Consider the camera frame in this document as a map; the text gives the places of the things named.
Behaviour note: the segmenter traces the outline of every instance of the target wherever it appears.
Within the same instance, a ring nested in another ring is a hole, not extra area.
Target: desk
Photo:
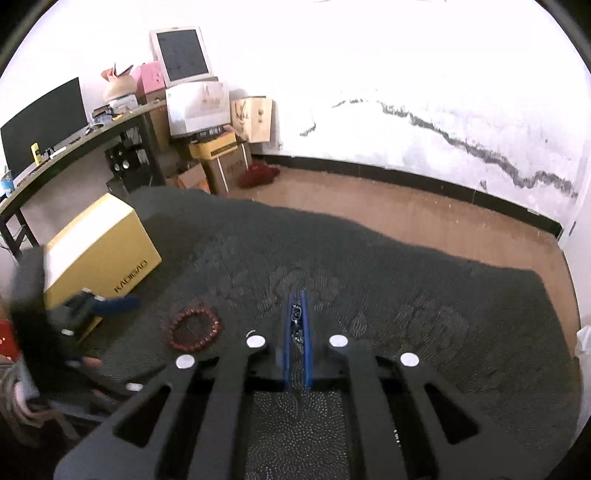
[[[133,111],[123,114],[112,123],[85,135],[72,145],[68,145],[65,151],[43,163],[33,174],[22,181],[16,190],[11,193],[9,198],[0,203],[0,235],[2,235],[6,246],[15,258],[18,258],[21,254],[21,244],[25,237],[29,239],[32,245],[39,244],[21,212],[22,206],[41,187],[61,171],[72,165],[76,160],[79,160],[95,148],[100,147],[111,138],[117,137],[120,133],[130,128],[138,127],[139,129],[142,145],[148,157],[148,164],[152,173],[151,184],[154,186],[165,185],[164,176],[155,154],[158,151],[158,143],[149,115],[152,110],[163,105],[166,105],[165,100],[155,100],[146,105],[139,106]],[[17,217],[21,225],[21,231],[16,238],[12,236],[7,225],[13,216]]]

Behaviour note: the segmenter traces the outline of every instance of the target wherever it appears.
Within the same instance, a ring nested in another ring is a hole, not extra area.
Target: wooden floor
[[[432,193],[327,173],[282,168],[275,183],[233,198],[337,215],[409,244],[497,267],[534,270],[544,281],[571,354],[579,313],[556,239],[544,231]]]

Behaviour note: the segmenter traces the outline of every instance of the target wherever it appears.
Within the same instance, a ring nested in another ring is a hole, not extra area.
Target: yellow bottle
[[[35,165],[41,165],[43,163],[43,159],[41,158],[41,154],[39,152],[39,144],[33,143],[33,145],[31,145],[31,152],[33,153]]]

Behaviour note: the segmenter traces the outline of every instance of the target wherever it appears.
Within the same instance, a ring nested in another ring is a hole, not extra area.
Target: monitor screen
[[[157,34],[171,82],[210,73],[196,30],[172,30]]]
[[[43,153],[87,124],[78,78],[35,100],[0,128],[12,177],[16,178],[33,163],[31,145],[37,143]]]

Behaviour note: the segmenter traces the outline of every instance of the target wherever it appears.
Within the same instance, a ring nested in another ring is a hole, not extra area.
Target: wall crack
[[[354,99],[354,100],[343,100],[336,105],[333,105],[333,108],[338,106],[344,105],[345,103],[364,103],[367,100],[361,99]],[[535,172],[531,177],[524,177],[520,174],[519,170],[516,166],[511,164],[509,159],[499,152],[494,152],[492,150],[487,150],[486,148],[481,147],[480,145],[472,145],[468,142],[460,140],[458,138],[453,138],[450,134],[446,131],[437,128],[431,122],[427,122],[422,118],[414,115],[413,113],[406,111],[404,108],[396,108],[392,105],[387,105],[384,102],[378,101],[378,103],[382,106],[382,112],[386,115],[394,115],[399,118],[408,118],[410,120],[410,124],[414,127],[424,128],[426,130],[430,130],[438,135],[441,135],[443,139],[450,144],[452,147],[459,148],[460,150],[464,150],[468,154],[482,160],[483,163],[488,165],[496,165],[498,166],[505,174],[511,178],[513,184],[520,189],[532,189],[538,183],[543,183],[545,185],[551,185],[560,192],[565,195],[569,195],[572,198],[576,198],[579,194],[573,191],[573,183],[570,180],[562,179],[557,174],[552,172],[546,172],[544,170],[538,170]]]
[[[301,137],[307,137],[308,135],[310,135],[314,130],[316,130],[316,122],[314,122],[314,125],[312,125],[308,130],[300,133]]]

